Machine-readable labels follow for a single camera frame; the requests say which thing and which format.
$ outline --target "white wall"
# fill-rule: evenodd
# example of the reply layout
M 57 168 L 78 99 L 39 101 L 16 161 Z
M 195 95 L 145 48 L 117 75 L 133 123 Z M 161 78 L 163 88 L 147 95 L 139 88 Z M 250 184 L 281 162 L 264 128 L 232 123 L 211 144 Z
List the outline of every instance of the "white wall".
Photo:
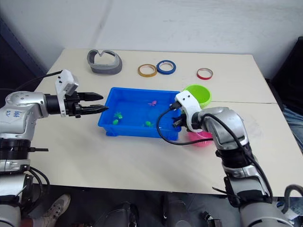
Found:
M 49 69 L 63 48 L 251 53 L 274 75 L 303 35 L 303 0 L 0 0 Z

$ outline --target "floor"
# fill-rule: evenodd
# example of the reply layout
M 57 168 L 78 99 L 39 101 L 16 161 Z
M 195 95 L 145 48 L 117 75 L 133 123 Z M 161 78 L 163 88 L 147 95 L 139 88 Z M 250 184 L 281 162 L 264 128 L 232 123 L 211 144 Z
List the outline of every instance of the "floor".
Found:
M 51 192 L 45 201 L 31 213 L 37 218 L 63 193 L 71 195 L 68 210 L 58 219 L 56 227 L 69 227 L 72 223 L 90 223 L 94 225 L 114 206 L 128 201 L 137 205 L 140 214 L 140 227 L 162 227 L 161 199 L 164 192 L 79 188 L 51 186 Z M 209 212 L 213 218 L 221 219 L 223 227 L 240 227 L 238 209 L 228 200 L 206 194 L 178 193 L 187 205 L 195 227 L 206 227 L 200 218 L 201 212 Z

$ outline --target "gray object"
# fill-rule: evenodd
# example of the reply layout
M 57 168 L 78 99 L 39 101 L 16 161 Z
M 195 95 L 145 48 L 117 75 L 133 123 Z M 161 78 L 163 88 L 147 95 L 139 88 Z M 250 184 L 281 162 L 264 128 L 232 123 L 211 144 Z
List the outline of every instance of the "gray object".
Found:
M 95 55 L 99 54 L 101 57 L 104 53 L 108 53 L 115 57 L 115 61 L 111 64 L 96 64 L 95 63 Z M 91 50 L 87 55 L 87 62 L 89 63 L 91 70 L 95 73 L 99 74 L 110 74 L 114 75 L 119 73 L 122 70 L 122 60 L 118 54 L 113 51 L 102 51 L 99 53 L 98 50 Z

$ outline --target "pink cup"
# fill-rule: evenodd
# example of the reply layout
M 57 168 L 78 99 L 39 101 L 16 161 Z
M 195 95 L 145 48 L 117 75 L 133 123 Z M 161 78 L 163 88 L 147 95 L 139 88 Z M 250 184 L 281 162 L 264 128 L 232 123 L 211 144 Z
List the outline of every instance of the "pink cup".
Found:
M 202 131 L 202 132 L 189 131 L 188 137 L 189 137 L 190 141 L 195 141 L 195 140 L 212 138 L 213 136 L 210 132 L 206 132 L 206 131 Z M 212 143 L 212 141 L 204 141 L 204 142 L 200 142 L 200 143 L 194 143 L 192 145 L 203 148 L 203 147 L 210 145 L 211 143 Z

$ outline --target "white table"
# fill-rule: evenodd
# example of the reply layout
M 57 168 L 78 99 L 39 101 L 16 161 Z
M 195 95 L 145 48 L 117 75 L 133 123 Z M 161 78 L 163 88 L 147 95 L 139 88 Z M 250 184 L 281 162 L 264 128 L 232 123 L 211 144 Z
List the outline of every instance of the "white table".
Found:
M 253 153 L 268 177 L 274 196 L 283 196 L 285 187 L 291 183 L 303 185 L 301 151 L 251 56 L 117 51 L 124 60 L 123 70 L 118 75 L 100 76 L 92 73 L 86 64 L 87 52 L 64 50 L 50 72 L 67 68 L 79 79 L 78 91 L 97 92 L 105 99 L 111 87 L 181 90 L 197 82 L 196 68 L 211 68 L 214 77 L 207 81 L 207 85 L 204 81 L 202 83 L 213 93 L 214 101 L 209 106 L 228 106 L 244 119 Z M 191 60 L 191 55 L 195 59 L 204 59 L 204 62 L 208 57 L 212 60 L 207 65 L 197 65 L 193 75 L 186 77 L 183 76 L 186 68 L 190 70 L 195 61 Z M 183 61 L 184 68 L 179 66 L 178 71 L 170 76 L 158 74 L 154 78 L 142 78 L 137 75 L 138 65 L 156 64 L 162 59 L 175 61 L 177 67 L 181 59 L 187 61 Z M 250 78 L 233 73 L 226 79 L 218 72 L 224 71 L 222 68 L 228 59 L 234 66 L 237 61 L 246 65 L 248 71 L 254 71 L 256 75 L 250 75 Z M 245 79 L 234 85 L 234 89 L 224 90 L 221 86 L 223 90 L 220 90 L 214 83 L 219 75 L 222 75 L 220 81 L 226 79 L 226 83 L 245 77 L 258 86 L 258 90 L 245 85 Z M 54 93 L 54 80 L 55 77 L 44 79 L 37 91 Z M 144 80 L 150 83 L 143 87 Z M 255 95 L 238 93 L 236 87 Z M 32 146 L 49 148 L 50 151 L 31 154 L 31 165 L 43 171 L 54 185 L 212 194 L 217 193 L 212 186 L 224 189 L 224 172 L 220 158 L 214 154 L 214 145 L 201 149 L 191 145 L 174 146 L 156 138 L 107 137 L 105 130 L 97 126 L 98 119 L 99 114 L 80 119 L 54 115 L 38 120 Z M 186 140 L 185 137 L 186 132 L 182 131 L 180 139 Z

